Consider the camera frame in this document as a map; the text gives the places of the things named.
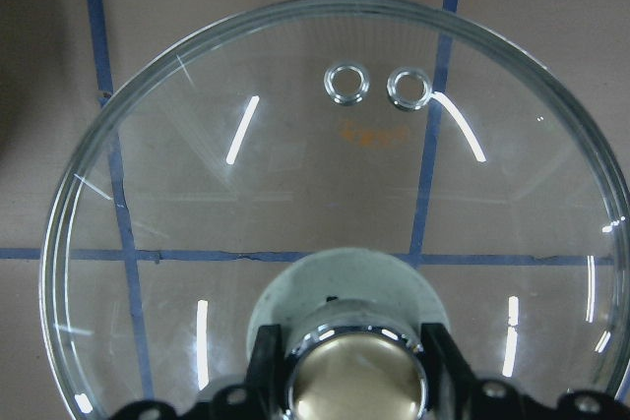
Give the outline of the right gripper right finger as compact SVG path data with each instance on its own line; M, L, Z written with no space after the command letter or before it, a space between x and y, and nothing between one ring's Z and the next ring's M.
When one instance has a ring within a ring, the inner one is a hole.
M423 324L420 361L427 380L427 407L435 419L468 419L475 375L444 325Z

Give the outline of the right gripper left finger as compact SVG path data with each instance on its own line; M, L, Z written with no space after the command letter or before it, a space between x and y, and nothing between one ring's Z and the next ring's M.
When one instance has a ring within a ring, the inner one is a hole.
M247 419L292 419L288 400L289 362L282 327L258 328L244 378Z

